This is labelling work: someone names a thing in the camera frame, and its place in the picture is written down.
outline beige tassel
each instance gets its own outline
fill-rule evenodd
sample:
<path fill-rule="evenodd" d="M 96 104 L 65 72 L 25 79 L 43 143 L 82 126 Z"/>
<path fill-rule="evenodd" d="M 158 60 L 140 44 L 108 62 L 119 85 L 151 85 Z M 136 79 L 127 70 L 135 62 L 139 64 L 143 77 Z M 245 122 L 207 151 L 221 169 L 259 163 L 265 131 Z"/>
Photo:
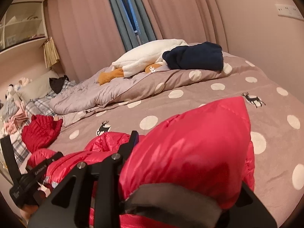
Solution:
<path fill-rule="evenodd" d="M 51 37 L 44 46 L 45 67 L 49 68 L 60 60 L 53 38 Z"/>

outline white plush toy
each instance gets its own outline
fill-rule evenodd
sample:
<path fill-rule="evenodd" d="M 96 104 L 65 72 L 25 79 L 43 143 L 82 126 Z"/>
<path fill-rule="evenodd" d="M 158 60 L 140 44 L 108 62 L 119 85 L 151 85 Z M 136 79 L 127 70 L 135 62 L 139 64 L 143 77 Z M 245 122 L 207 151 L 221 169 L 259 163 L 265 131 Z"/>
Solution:
<path fill-rule="evenodd" d="M 26 86 L 28 83 L 31 83 L 32 79 L 29 78 L 21 78 L 17 84 L 14 86 L 14 91 L 17 92 L 21 87 Z"/>
<path fill-rule="evenodd" d="M 11 95 L 11 92 L 14 90 L 14 85 L 10 84 L 9 87 L 6 90 L 6 95 L 5 95 L 5 99 L 9 100 L 11 98 L 13 98 L 13 95 Z"/>

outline power outlet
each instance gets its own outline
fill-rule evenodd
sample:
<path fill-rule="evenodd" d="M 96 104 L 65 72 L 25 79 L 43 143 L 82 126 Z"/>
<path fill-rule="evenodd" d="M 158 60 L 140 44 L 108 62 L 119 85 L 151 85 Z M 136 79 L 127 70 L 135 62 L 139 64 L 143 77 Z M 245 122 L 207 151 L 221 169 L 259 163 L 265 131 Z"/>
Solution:
<path fill-rule="evenodd" d="M 303 20 L 304 18 L 296 6 L 276 4 L 275 5 L 279 16 L 290 17 L 298 20 Z"/>

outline plaid sheet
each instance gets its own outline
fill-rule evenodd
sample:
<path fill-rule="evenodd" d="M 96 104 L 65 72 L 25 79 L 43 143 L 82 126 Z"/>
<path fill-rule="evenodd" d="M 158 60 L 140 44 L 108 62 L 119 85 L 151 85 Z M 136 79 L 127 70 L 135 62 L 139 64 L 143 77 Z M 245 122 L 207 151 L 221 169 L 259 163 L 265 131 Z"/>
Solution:
<path fill-rule="evenodd" d="M 28 156 L 29 151 L 26 148 L 25 144 L 23 143 L 19 132 L 18 132 L 18 138 L 16 138 L 15 141 L 13 141 L 11 139 L 11 141 L 12 141 L 12 145 L 14 148 L 16 162 L 17 162 L 18 166 L 20 167 L 20 165 L 25 161 L 26 157 Z"/>
<path fill-rule="evenodd" d="M 76 85 L 75 81 L 64 81 L 62 91 L 73 87 Z M 29 119 L 23 124 L 22 128 L 31 123 L 32 115 L 45 115 L 45 116 L 55 116 L 55 112 L 48 106 L 50 100 L 54 98 L 57 94 L 54 91 L 49 92 L 44 98 L 39 98 L 35 100 L 31 100 L 25 106 L 25 110 L 28 113 Z M 21 132 L 17 132 L 11 135 L 11 142 L 14 148 L 15 158 L 18 166 L 20 166 L 26 159 L 29 154 L 25 144 L 21 139 Z"/>

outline red down jacket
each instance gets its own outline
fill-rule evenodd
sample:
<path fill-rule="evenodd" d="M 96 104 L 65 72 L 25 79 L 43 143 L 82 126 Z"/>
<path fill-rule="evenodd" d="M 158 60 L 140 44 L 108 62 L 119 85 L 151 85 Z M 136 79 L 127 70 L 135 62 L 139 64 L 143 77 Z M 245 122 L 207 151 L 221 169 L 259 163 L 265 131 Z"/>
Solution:
<path fill-rule="evenodd" d="M 54 121 L 52 116 L 32 115 L 30 125 L 24 126 L 22 130 L 22 141 L 31 153 L 49 147 L 58 137 L 62 123 L 62 119 Z"/>
<path fill-rule="evenodd" d="M 77 162 L 99 162 L 116 152 L 129 135 L 104 133 L 93 139 L 83 152 L 67 155 L 52 163 L 47 182 L 55 187 Z M 29 160 L 31 166 L 55 152 L 41 149 Z M 175 183 L 210 196 L 222 209 L 236 202 L 241 181 L 254 189 L 254 153 L 250 121 L 242 97 L 218 100 L 175 115 L 141 136 L 121 171 L 119 184 L 126 199 L 140 185 Z M 90 224 L 93 224 L 93 210 Z M 122 215 L 121 227 L 171 227 L 138 216 Z"/>

